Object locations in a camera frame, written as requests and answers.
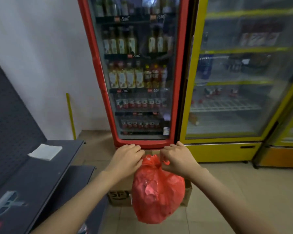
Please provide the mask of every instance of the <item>black shelf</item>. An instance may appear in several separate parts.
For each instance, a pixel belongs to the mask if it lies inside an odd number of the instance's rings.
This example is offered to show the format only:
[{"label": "black shelf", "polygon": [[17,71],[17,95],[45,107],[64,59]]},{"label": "black shelf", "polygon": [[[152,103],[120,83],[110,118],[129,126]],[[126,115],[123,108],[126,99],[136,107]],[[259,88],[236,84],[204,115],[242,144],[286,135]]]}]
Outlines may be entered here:
[{"label": "black shelf", "polygon": [[96,17],[97,24],[117,24],[135,22],[163,22],[167,18],[174,18],[176,13],[157,14],[157,15],[120,15]]},{"label": "black shelf", "polygon": [[115,116],[151,116],[162,115],[162,112],[142,111],[142,112],[115,112]]},{"label": "black shelf", "polygon": [[156,53],[147,53],[146,55],[142,54],[105,54],[104,59],[110,61],[125,61],[128,59],[156,59],[166,55],[167,52],[156,52]]},{"label": "black shelf", "polygon": [[168,88],[160,89],[147,89],[147,88],[134,88],[134,89],[110,89],[110,94],[132,94],[132,93],[151,93],[151,92],[166,92]]},{"label": "black shelf", "polygon": [[163,131],[121,131],[121,135],[163,135]]}]

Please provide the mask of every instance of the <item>white wall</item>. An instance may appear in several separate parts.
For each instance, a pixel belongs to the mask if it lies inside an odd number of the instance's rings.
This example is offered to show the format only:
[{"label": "white wall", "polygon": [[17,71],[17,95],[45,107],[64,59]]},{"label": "white wall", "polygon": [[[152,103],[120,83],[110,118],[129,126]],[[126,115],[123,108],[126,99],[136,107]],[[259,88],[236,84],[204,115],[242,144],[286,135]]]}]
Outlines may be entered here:
[{"label": "white wall", "polygon": [[77,0],[0,0],[0,66],[47,139],[108,130]]}]

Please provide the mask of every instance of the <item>red frame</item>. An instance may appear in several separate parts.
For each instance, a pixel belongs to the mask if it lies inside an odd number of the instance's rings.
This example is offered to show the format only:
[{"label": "red frame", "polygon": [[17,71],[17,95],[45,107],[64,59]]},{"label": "red frame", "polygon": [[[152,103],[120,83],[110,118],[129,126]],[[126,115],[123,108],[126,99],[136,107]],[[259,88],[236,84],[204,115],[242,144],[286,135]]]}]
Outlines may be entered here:
[{"label": "red frame", "polygon": [[180,9],[179,9],[179,28],[178,28],[178,43],[177,43],[177,57],[175,64],[175,83],[173,89],[173,104],[172,104],[172,116],[171,116],[171,128],[169,139],[166,140],[123,140],[118,137],[117,129],[114,121],[113,111],[110,105],[110,99],[108,96],[107,88],[105,85],[104,74],[102,70],[102,65],[100,61],[99,49],[97,45],[97,39],[94,32],[94,27],[90,15],[89,4],[87,0],[78,0],[80,12],[82,15],[82,20],[84,22],[90,51],[92,55],[92,62],[94,69],[97,75],[99,88],[102,93],[102,98],[105,105],[105,110],[107,113],[108,121],[110,123],[114,145],[116,147],[121,147],[125,144],[137,144],[140,145],[142,149],[160,149],[164,146],[174,143],[175,131],[176,131],[176,121],[178,114],[178,100],[179,100],[179,90],[180,90],[180,81],[181,81],[181,70],[182,62],[184,58],[184,45],[186,38],[186,29],[187,29],[187,18],[188,18],[188,5],[189,0],[180,0]]}]

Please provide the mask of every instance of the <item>plastic bag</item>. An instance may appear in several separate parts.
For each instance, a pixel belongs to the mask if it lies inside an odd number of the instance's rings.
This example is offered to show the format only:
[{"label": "plastic bag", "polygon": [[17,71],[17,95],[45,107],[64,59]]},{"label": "plastic bag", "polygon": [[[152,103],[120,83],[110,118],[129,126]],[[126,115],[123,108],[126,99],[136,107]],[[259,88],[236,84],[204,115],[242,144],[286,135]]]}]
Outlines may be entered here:
[{"label": "plastic bag", "polygon": [[157,155],[147,155],[133,179],[133,209],[140,222],[164,221],[180,206],[185,195],[182,177],[162,170]]}]

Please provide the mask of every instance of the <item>pegboard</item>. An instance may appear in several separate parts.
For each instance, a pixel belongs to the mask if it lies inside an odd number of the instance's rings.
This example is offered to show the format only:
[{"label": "pegboard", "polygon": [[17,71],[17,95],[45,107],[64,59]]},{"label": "pegboard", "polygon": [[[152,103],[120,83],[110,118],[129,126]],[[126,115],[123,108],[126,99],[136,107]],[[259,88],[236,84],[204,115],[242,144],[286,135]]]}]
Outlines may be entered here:
[{"label": "pegboard", "polygon": [[0,187],[46,141],[0,67]]}]

